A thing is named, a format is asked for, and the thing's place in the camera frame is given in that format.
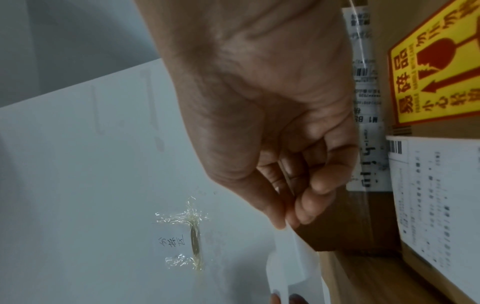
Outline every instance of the red arrow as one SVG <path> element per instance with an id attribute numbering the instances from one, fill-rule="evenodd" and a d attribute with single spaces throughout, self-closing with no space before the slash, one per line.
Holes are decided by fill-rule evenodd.
<path id="1" fill-rule="evenodd" d="M 458 75 L 440 80 L 436 82 L 435 80 L 430 82 L 426 87 L 423 88 L 422 92 L 436 93 L 437 90 L 451 86 L 453 84 L 462 82 L 464 80 L 480 76 L 480 67 L 468 70 L 466 72 L 460 73 Z"/>

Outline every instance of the yellow label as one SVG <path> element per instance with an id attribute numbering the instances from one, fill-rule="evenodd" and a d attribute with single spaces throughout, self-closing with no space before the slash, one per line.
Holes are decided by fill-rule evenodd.
<path id="1" fill-rule="evenodd" d="M 453 0 L 388 54 L 397 124 L 480 113 L 480 0 Z"/>

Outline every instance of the barcode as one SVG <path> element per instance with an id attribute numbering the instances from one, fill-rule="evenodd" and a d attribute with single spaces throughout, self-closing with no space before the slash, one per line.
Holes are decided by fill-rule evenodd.
<path id="1" fill-rule="evenodd" d="M 388 141 L 388 151 L 390 153 L 401 154 L 402 153 L 402 142 L 400 140 L 389 140 Z"/>
<path id="2" fill-rule="evenodd" d="M 369 70 L 367 68 L 358 68 L 354 74 L 355 76 L 367 76 L 369 74 Z"/>

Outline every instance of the clear tape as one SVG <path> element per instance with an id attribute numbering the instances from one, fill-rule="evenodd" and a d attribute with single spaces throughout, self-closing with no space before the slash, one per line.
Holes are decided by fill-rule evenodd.
<path id="1" fill-rule="evenodd" d="M 161 215 L 155 213 L 156 222 L 158 224 L 171 224 L 171 225 L 188 225 L 190 227 L 190 241 L 192 252 L 181 252 L 176 256 L 169 256 L 165 258 L 165 263 L 168 268 L 175 266 L 191 266 L 193 269 L 202 270 L 202 247 L 201 247 L 201 234 L 200 234 L 200 222 L 207 220 L 207 216 L 203 216 L 200 211 L 195 209 L 192 200 L 196 200 L 193 196 L 190 196 L 186 201 L 186 211 L 175 215 Z"/>

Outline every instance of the hand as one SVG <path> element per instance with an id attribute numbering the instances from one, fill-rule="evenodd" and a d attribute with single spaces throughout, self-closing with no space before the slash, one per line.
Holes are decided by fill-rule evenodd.
<path id="1" fill-rule="evenodd" d="M 338 2 L 136 1 L 207 175 L 277 228 L 312 222 L 358 155 Z"/>
<path id="2" fill-rule="evenodd" d="M 303 297 L 298 294 L 292 294 L 289 297 L 290 303 L 288 304 L 308 304 Z M 270 297 L 270 304 L 284 304 L 280 303 L 280 298 L 276 294 L 272 294 Z"/>

